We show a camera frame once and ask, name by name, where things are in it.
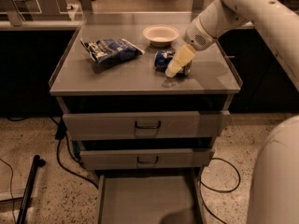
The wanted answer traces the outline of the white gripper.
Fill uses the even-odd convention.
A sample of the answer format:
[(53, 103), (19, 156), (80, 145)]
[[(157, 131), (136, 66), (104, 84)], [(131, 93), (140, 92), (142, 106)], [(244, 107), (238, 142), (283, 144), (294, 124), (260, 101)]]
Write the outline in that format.
[(205, 50), (215, 43), (213, 23), (205, 20), (202, 15), (197, 16), (188, 25), (185, 39), (189, 44), (183, 45), (175, 52), (165, 70), (168, 77), (174, 77), (182, 67), (186, 66), (195, 57), (196, 50)]

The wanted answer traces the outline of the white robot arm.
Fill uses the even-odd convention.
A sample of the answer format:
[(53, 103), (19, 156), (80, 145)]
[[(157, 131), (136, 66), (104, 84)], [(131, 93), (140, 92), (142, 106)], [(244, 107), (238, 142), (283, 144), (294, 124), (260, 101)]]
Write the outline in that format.
[[(251, 22), (294, 85), (299, 81), (299, 16), (278, 0), (214, 0), (190, 23), (166, 68), (174, 77), (217, 38)], [(299, 224), (299, 117), (281, 122), (255, 162), (247, 224)]]

